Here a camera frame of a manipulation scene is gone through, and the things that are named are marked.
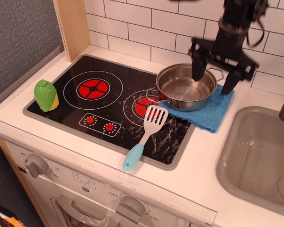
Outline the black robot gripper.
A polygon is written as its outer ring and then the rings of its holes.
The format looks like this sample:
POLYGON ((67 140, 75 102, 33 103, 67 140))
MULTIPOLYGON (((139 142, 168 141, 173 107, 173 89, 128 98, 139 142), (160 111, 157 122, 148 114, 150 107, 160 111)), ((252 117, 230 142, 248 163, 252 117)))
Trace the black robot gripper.
POLYGON ((240 80, 251 80, 259 66, 242 49, 249 29, 220 26, 215 40, 192 38, 192 78, 199 81, 208 63, 229 72, 221 94, 228 95, 240 80))

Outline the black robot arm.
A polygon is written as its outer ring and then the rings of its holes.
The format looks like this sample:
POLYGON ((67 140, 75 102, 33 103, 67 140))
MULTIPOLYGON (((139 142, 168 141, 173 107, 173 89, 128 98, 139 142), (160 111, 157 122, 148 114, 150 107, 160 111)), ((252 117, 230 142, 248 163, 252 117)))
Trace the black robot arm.
POLYGON ((251 80, 259 63, 248 57, 242 49, 249 42, 249 29, 260 22, 268 8, 266 0, 226 0, 215 40, 192 38, 192 78, 199 81, 208 63, 226 70, 229 74, 222 94, 228 95, 241 80, 251 80))

